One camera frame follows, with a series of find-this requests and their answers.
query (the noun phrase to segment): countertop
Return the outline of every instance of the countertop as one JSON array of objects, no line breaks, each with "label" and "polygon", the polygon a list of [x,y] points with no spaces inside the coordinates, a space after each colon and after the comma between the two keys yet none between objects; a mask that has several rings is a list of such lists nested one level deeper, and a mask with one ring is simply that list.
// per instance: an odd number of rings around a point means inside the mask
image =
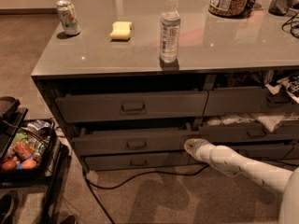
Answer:
[{"label": "countertop", "polygon": [[[299,67],[299,39],[283,32],[289,17],[268,13],[272,0],[257,0],[246,18],[208,12],[209,0],[178,0],[178,63],[159,60],[160,14],[165,0],[75,0],[81,33],[68,37],[60,24],[33,77],[217,72],[223,69]],[[114,21],[132,21],[131,39],[112,42]]]}]

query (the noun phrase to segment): open drawer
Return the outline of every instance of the open drawer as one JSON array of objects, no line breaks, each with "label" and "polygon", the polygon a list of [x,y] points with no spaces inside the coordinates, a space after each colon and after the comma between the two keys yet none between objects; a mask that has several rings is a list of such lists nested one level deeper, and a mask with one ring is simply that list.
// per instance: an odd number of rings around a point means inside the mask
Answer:
[{"label": "open drawer", "polygon": [[72,139],[79,155],[103,155],[136,152],[183,150],[189,138],[198,132],[186,127],[97,131],[85,133]]},{"label": "open drawer", "polygon": [[198,127],[199,136],[211,143],[293,140],[299,139],[298,130],[298,121],[285,121],[272,133],[268,132],[262,124],[255,122]]},{"label": "open drawer", "polygon": [[68,123],[199,117],[206,105],[205,91],[163,91],[66,95],[55,103]]},{"label": "open drawer", "polygon": [[90,170],[100,171],[188,165],[189,158],[181,151],[86,157],[85,162]]},{"label": "open drawer", "polygon": [[209,91],[204,116],[276,111],[298,112],[299,105],[284,90],[273,95],[267,88],[238,87]]}]

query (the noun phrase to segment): concrete floor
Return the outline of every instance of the concrete floor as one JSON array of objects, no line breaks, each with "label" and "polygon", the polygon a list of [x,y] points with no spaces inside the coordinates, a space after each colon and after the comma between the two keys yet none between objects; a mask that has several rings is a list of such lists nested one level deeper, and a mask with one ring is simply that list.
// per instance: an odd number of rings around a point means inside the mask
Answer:
[{"label": "concrete floor", "polygon": [[[0,95],[19,98],[21,105],[29,108],[28,119],[51,118],[30,75],[58,23],[57,14],[0,15]],[[78,223],[110,223],[87,188],[72,151],[68,163],[57,208],[53,210],[53,223],[60,223],[68,215],[76,215]],[[90,172],[88,178],[95,184],[111,187],[145,171],[190,174],[201,167]],[[195,176],[142,175],[118,189],[93,188],[93,191],[116,223],[274,224],[281,202],[243,176],[229,178],[212,168]],[[18,208],[22,212],[24,203],[20,202]],[[34,209],[38,208],[27,210],[27,216]],[[15,223],[35,222],[33,218],[26,220],[19,215]]]}]

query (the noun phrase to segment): plastic bottle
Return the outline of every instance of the plastic bottle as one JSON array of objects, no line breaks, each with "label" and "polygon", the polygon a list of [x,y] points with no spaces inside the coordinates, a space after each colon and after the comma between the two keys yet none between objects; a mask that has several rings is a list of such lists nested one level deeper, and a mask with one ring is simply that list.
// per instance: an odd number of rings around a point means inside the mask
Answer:
[{"label": "plastic bottle", "polygon": [[160,58],[165,63],[172,63],[177,59],[179,28],[177,0],[166,0],[165,10],[161,15],[160,31]]}]

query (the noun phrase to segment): yellow sponge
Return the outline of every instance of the yellow sponge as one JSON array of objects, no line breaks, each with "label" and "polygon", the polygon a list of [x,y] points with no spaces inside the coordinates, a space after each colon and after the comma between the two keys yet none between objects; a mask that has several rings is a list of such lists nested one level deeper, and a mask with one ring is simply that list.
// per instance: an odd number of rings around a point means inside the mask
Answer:
[{"label": "yellow sponge", "polygon": [[115,21],[110,34],[112,40],[129,40],[131,37],[132,23],[130,21]]}]

